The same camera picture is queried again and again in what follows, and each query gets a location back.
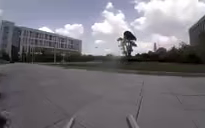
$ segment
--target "road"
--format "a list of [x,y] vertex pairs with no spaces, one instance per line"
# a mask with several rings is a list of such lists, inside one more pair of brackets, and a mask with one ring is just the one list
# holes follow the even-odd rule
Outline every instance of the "road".
[[149,76],[63,69],[37,64],[0,66],[0,107],[14,128],[205,128],[205,77]]

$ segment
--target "window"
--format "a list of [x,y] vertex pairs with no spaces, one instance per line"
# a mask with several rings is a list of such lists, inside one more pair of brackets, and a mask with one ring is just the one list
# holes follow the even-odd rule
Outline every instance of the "window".
[[45,34],[45,39],[46,39],[46,40],[48,39],[48,35],[47,35],[47,34]]
[[35,45],[38,45],[38,40],[37,39],[35,40]]

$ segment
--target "curb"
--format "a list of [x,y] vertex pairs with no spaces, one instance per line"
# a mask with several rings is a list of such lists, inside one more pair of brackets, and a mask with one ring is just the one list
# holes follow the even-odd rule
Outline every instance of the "curb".
[[118,73],[131,73],[131,74],[142,74],[142,75],[158,75],[158,76],[181,76],[181,77],[205,77],[205,73],[185,73],[185,72],[158,72],[158,71],[133,71],[133,70],[120,70],[120,69],[98,69],[92,67],[75,67],[75,66],[64,66],[69,69],[82,69],[82,70],[93,70],[93,71],[104,71],[104,72],[118,72]]

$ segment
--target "blue sky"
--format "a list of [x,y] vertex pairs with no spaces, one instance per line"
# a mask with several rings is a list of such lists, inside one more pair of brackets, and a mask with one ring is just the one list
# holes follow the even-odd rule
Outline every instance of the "blue sky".
[[188,43],[188,28],[204,14],[198,0],[0,0],[2,19],[80,38],[85,54],[120,54],[116,39],[125,30],[138,38],[135,53],[154,42]]

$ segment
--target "pole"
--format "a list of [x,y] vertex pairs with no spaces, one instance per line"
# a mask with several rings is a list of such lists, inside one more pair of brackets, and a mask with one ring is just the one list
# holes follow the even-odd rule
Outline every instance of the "pole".
[[32,45],[32,64],[34,63],[34,47],[33,47],[33,45]]
[[55,46],[54,46],[54,63],[56,63],[56,51],[55,51]]

